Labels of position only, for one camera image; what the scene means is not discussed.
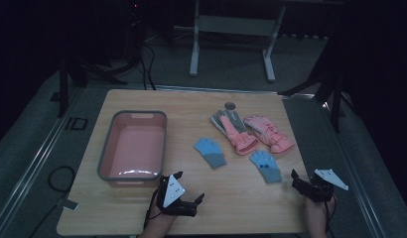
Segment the pink glove with grey palm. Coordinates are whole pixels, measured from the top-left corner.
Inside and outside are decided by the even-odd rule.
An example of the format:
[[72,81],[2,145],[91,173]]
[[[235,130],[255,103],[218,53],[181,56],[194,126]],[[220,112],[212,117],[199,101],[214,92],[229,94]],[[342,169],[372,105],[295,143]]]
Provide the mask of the pink glove with grey palm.
[[234,110],[218,110],[210,116],[210,121],[229,140],[238,155],[250,154],[258,148],[258,139],[248,133]]

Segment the person's left hand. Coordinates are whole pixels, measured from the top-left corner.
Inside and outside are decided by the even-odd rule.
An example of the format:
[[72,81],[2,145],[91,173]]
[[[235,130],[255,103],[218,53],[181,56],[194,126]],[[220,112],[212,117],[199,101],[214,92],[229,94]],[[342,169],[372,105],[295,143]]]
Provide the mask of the person's left hand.
[[168,231],[176,219],[174,215],[164,214],[156,205],[156,199],[153,199],[146,218],[146,228]]

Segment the plain blue knit glove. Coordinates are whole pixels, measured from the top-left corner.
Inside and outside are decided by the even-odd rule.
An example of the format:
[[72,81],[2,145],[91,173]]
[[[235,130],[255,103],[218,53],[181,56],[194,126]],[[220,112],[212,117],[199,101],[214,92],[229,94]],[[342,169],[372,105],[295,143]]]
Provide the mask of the plain blue knit glove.
[[215,170],[226,165],[226,159],[219,144],[211,138],[200,138],[194,148],[202,155],[210,167]]

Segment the pink basin with grey rim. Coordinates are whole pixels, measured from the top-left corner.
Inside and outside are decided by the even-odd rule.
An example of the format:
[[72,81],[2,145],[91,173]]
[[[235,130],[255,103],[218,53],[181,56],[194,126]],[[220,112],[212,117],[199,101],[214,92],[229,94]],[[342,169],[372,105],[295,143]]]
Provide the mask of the pink basin with grey rim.
[[167,123],[162,111],[116,112],[102,149],[98,176],[111,186],[155,186],[164,167]]

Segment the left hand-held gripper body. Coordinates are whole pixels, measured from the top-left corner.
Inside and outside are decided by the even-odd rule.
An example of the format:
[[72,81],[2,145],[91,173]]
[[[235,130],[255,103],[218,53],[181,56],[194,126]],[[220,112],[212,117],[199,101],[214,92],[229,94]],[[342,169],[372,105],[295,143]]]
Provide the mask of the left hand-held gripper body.
[[186,190],[179,183],[179,179],[174,178],[173,175],[160,177],[157,206],[164,214],[195,217],[198,212],[197,206],[181,200]]

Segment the blue knit glove with dots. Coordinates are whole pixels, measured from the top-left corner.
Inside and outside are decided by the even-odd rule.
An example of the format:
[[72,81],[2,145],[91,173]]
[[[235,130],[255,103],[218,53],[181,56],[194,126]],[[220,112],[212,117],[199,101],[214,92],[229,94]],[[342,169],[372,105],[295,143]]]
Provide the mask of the blue knit glove with dots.
[[266,151],[255,151],[249,158],[253,165],[257,168],[259,173],[262,174],[266,183],[281,182],[281,172],[278,168],[276,161]]

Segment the pink glove with white stripes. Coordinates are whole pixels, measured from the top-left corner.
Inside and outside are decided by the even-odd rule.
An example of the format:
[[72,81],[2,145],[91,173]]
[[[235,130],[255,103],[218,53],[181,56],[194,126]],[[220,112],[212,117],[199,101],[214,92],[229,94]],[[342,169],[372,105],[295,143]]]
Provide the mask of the pink glove with white stripes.
[[263,144],[270,147],[270,152],[273,154],[284,153],[295,145],[274,122],[265,116],[253,115],[244,118],[243,122]]

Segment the black tripod stand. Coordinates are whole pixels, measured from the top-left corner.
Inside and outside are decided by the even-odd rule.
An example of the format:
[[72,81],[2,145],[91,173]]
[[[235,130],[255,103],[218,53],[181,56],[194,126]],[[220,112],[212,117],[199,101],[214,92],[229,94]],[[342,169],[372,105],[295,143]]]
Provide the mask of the black tripod stand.
[[68,110],[68,77],[71,76],[74,79],[75,84],[80,87],[85,87],[87,84],[87,80],[81,78],[81,72],[84,67],[110,83],[120,85],[126,84],[125,81],[111,76],[109,72],[89,63],[81,56],[75,55],[71,52],[61,52],[59,61],[60,90],[57,94],[57,101],[60,104],[59,118],[62,118]]
[[343,73],[339,69],[340,60],[339,40],[332,36],[328,39],[307,80],[279,92],[279,95],[292,96],[318,83],[320,87],[315,93],[315,100],[323,104],[329,99],[332,100],[331,124],[337,133],[340,132],[339,111],[343,80]]

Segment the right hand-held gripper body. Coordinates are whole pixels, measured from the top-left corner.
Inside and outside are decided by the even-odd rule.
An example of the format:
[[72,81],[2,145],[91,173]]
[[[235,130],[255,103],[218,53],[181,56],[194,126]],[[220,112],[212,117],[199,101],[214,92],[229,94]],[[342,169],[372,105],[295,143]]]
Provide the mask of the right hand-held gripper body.
[[349,190],[349,186],[342,181],[333,169],[315,169],[310,181],[304,184],[301,194],[313,202],[330,201],[335,192],[335,187]]

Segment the white metal desk frame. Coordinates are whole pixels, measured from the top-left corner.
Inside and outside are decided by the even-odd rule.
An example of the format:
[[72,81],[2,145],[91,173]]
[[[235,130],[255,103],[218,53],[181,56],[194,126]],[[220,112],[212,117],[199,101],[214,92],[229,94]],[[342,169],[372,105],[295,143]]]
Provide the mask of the white metal desk frame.
[[268,37],[270,39],[269,45],[261,52],[261,54],[267,80],[269,82],[274,82],[276,80],[276,76],[271,55],[279,35],[286,6],[284,4],[279,6],[278,10],[276,11],[276,18],[274,20],[263,20],[202,15],[200,10],[201,1],[202,0],[195,0],[194,42],[189,71],[190,76],[198,75],[200,59],[200,32],[209,32]]

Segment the person's right hand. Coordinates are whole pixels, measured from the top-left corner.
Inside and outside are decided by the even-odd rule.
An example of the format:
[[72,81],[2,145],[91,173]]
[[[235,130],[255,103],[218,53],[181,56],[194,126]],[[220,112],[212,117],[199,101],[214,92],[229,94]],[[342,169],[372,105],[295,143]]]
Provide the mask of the person's right hand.
[[328,202],[313,202],[308,197],[304,197],[304,216],[307,227],[325,226],[329,223],[336,209],[336,198],[333,197]]

